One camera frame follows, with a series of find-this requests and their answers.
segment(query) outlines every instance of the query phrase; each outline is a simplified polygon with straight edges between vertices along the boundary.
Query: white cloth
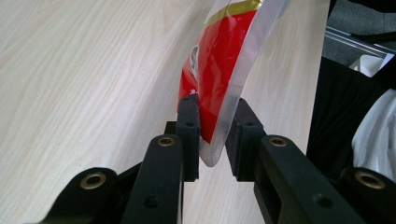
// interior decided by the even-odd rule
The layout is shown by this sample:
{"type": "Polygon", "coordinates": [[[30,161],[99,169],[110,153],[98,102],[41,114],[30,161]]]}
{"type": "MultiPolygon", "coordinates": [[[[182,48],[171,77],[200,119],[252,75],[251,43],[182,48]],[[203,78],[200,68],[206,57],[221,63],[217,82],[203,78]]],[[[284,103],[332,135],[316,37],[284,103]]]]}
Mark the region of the white cloth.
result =
{"type": "Polygon", "coordinates": [[[370,108],[353,140],[353,165],[396,182],[396,91],[386,91],[370,108]]]}

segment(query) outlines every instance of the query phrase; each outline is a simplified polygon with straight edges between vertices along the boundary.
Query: white logo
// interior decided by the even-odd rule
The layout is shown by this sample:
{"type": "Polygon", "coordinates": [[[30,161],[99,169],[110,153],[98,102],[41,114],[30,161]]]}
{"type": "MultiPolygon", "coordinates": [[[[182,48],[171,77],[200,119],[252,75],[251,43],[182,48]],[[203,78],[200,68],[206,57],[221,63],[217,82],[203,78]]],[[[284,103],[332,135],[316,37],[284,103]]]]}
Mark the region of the white logo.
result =
{"type": "Polygon", "coordinates": [[[194,48],[192,48],[191,56],[190,56],[190,67],[192,73],[195,75],[195,78],[197,78],[197,73],[198,73],[198,56],[199,56],[199,46],[195,45],[194,48]]]}

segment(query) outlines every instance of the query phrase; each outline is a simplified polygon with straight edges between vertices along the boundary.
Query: clear plastic wrapper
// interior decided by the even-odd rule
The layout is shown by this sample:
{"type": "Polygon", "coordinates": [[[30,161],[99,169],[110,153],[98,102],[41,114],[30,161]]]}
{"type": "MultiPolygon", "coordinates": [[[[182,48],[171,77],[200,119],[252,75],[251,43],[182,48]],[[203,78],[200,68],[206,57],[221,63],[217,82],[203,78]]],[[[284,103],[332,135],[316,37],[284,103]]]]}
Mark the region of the clear plastic wrapper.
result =
{"type": "Polygon", "coordinates": [[[219,160],[250,68],[288,0],[218,0],[184,63],[179,98],[199,96],[200,157],[219,160]]]}

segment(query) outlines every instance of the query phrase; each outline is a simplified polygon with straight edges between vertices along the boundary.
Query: light wood grain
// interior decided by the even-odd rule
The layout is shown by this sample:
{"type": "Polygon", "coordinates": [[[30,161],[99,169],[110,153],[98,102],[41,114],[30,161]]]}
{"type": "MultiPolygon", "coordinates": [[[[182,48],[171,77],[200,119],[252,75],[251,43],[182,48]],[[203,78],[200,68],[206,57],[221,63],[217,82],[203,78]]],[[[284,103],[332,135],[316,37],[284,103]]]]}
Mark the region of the light wood grain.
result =
{"type": "MultiPolygon", "coordinates": [[[[181,66],[213,0],[0,1],[0,223],[34,223],[77,173],[120,173],[176,115],[181,66]]],[[[243,96],[306,148],[328,1],[292,1],[243,96]]],[[[185,223],[262,223],[223,153],[186,183],[185,223]]]]}

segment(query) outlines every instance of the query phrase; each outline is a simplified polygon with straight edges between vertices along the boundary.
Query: yellow stripe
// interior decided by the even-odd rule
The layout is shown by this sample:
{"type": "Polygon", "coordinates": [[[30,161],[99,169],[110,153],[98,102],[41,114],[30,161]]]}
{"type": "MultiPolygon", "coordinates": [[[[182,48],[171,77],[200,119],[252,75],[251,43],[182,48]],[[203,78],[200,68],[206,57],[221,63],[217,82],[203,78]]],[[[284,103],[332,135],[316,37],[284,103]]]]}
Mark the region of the yellow stripe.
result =
{"type": "Polygon", "coordinates": [[[229,16],[239,15],[245,12],[257,10],[261,5],[262,0],[246,0],[243,2],[232,3],[211,16],[209,20],[207,20],[207,22],[205,23],[205,27],[221,21],[222,19],[229,16]]]}

